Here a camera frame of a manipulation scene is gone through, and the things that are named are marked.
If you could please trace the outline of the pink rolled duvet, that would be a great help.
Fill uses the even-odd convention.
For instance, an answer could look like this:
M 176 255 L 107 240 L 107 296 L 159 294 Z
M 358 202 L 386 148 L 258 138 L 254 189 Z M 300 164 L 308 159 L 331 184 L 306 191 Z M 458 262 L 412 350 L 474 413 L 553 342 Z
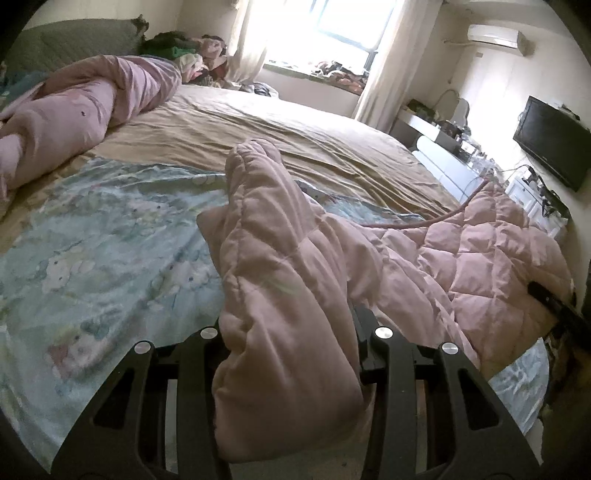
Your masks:
M 108 130 L 168 101 L 171 61 L 98 55 L 50 74 L 1 111 L 1 214 L 16 191 L 100 144 Z

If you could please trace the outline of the white air conditioner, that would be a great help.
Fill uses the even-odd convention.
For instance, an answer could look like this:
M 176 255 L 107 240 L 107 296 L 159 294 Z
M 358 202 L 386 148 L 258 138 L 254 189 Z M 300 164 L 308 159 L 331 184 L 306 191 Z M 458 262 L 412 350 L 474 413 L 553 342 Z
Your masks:
M 472 24 L 468 27 L 467 38 L 470 42 L 483 43 L 528 54 L 528 40 L 519 30 L 484 24 Z

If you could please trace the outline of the grey green headboard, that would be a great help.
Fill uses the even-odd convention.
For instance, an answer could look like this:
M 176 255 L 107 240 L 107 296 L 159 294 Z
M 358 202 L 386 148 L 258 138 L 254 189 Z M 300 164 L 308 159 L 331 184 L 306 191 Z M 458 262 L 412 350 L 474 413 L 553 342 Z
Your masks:
M 63 20 L 23 30 L 3 64 L 8 77 L 50 73 L 96 55 L 137 55 L 149 23 L 133 19 Z

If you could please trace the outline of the tan bed sheet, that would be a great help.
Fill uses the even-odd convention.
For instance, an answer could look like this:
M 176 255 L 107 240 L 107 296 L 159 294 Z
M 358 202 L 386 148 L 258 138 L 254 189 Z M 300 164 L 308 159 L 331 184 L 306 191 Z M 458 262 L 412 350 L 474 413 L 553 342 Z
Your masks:
M 222 172 L 230 150 L 266 139 L 291 175 L 324 191 L 399 213 L 438 218 L 458 201 L 394 137 L 348 117 L 276 98 L 184 85 L 165 104 L 111 130 L 105 140 L 18 192 L 1 216 L 7 251 L 48 197 L 49 186 L 101 157 Z

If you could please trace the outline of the right cream curtain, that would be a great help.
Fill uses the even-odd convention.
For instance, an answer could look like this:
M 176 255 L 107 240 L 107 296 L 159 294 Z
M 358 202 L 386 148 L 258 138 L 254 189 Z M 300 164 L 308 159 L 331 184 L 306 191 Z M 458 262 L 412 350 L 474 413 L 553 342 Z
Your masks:
M 427 48 L 443 3 L 401 1 L 379 45 L 353 118 L 388 133 Z

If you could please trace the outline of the cream curtain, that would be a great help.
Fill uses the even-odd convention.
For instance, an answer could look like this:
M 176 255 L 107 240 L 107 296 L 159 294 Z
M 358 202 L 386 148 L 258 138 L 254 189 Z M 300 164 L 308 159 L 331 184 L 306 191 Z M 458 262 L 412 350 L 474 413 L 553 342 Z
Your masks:
M 256 79 L 276 37 L 279 17 L 274 1 L 238 1 L 228 43 L 228 81 L 245 83 Z
M 443 3 L 401 1 L 379 45 L 353 118 L 388 133 L 427 48 Z

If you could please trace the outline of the black wall television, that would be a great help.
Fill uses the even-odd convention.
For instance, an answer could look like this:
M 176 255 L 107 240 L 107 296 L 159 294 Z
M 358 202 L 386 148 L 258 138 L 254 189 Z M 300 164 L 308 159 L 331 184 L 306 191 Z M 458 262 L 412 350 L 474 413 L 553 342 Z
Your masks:
M 577 192 L 590 170 L 590 131 L 566 113 L 530 96 L 513 140 Z

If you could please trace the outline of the left cream curtain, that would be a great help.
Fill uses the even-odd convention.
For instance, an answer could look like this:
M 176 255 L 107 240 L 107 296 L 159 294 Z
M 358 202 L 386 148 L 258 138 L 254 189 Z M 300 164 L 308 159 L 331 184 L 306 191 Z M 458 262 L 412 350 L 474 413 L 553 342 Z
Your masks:
M 276 37 L 279 17 L 274 1 L 238 1 L 228 43 L 228 81 L 245 83 L 256 79 Z

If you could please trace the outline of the window with dark frame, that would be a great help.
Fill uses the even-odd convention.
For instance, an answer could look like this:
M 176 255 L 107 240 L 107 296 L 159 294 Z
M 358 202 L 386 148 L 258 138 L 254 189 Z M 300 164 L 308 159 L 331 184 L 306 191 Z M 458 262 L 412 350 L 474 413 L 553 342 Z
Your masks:
M 311 73 L 332 62 L 370 69 L 399 1 L 273 1 L 266 63 Z

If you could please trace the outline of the teal cartoon print blanket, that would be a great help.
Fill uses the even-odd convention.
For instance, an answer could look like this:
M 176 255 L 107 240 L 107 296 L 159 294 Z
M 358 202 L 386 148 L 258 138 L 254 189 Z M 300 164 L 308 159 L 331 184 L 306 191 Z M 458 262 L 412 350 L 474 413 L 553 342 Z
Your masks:
M 414 224 L 294 180 L 358 224 Z M 221 276 L 197 216 L 226 203 L 221 174 L 95 159 L 50 186 L 30 214 L 1 257 L 1 407 L 43 467 L 135 342 L 165 346 L 219 324 Z M 547 380 L 541 337 L 489 378 L 529 429 Z

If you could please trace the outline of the pile of clothes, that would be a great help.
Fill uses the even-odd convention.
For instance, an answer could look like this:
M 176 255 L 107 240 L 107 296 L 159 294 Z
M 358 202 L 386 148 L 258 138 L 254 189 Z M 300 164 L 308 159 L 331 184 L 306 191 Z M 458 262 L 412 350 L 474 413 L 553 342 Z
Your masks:
M 222 85 L 228 73 L 228 45 L 217 35 L 190 37 L 181 31 L 163 32 L 144 41 L 139 51 L 171 61 L 183 84 Z

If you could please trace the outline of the white drawer cabinet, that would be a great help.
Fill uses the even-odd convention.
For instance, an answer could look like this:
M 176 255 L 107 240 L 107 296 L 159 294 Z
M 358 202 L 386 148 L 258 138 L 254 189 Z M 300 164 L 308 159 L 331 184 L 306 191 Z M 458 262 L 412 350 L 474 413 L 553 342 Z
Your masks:
M 572 216 L 560 197 L 550 190 L 539 175 L 514 177 L 506 188 L 507 195 L 525 210 L 530 222 L 562 244 Z

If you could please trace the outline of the white vanity mirror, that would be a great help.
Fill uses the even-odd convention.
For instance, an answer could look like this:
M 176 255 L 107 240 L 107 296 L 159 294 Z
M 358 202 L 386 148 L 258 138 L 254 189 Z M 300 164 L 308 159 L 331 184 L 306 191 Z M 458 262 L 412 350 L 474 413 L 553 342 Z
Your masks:
M 443 131 L 464 131 L 468 127 L 469 102 L 454 89 L 446 90 L 436 102 L 436 123 Z

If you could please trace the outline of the pink quilted jacket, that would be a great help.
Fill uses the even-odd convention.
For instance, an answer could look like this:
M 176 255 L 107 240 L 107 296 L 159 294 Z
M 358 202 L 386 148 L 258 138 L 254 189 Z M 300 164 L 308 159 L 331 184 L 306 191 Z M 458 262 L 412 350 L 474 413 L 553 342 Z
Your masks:
M 224 293 L 229 354 L 212 394 L 215 440 L 229 462 L 369 431 L 374 392 L 360 380 L 356 306 L 412 343 L 456 343 L 489 378 L 555 324 L 530 283 L 572 298 L 558 243 L 496 184 L 436 220 L 375 227 L 311 200 L 270 142 L 235 146 L 225 175 L 228 203 L 197 225 Z

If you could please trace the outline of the clothes on window sill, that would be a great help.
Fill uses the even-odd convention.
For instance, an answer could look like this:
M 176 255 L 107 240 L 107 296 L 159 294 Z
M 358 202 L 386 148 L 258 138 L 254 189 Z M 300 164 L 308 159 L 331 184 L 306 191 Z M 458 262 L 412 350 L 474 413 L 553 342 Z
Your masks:
M 312 73 L 325 82 L 356 95 L 363 93 L 369 78 L 367 70 L 353 71 L 335 61 L 318 63 Z

